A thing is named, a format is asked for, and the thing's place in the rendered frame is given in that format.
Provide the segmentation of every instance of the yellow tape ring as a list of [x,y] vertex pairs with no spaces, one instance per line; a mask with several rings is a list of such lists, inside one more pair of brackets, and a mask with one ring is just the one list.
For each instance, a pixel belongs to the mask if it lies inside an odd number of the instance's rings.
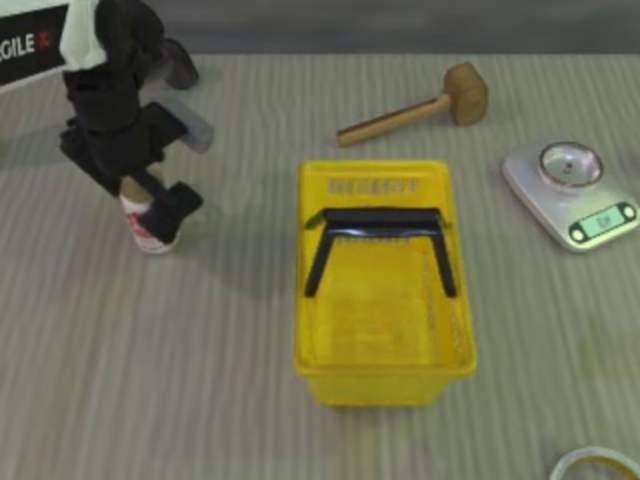
[[585,447],[569,452],[556,464],[549,480],[563,480],[569,469],[583,463],[606,465],[627,480],[640,480],[640,465],[621,453],[601,447]]

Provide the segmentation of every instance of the yellow bin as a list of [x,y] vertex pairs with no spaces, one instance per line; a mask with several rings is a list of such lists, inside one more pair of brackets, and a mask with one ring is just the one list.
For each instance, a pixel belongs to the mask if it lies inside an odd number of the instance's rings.
[[336,406],[424,405],[476,368],[447,166],[299,171],[295,367]]

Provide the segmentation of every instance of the kitchen scale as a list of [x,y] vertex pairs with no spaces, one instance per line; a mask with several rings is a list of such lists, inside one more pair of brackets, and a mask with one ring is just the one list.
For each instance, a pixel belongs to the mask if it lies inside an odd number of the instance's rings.
[[638,226],[638,204],[604,175],[596,152],[554,136],[512,151],[502,173],[565,248],[585,252]]

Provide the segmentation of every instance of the roll of tape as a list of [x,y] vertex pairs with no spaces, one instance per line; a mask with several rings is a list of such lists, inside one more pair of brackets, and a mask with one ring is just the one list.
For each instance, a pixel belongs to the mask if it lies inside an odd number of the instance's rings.
[[564,480],[570,468],[583,463],[606,465],[627,480],[640,480],[640,465],[619,452],[601,447],[585,447],[569,452],[556,464],[549,480]]

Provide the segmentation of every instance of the hammer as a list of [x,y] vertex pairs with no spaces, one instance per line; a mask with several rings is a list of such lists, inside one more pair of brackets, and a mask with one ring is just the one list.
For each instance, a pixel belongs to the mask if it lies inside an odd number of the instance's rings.
[[471,125],[484,117],[488,103],[489,89],[478,71],[461,63],[447,70],[439,97],[339,130],[337,143],[346,147],[447,109],[456,125]]

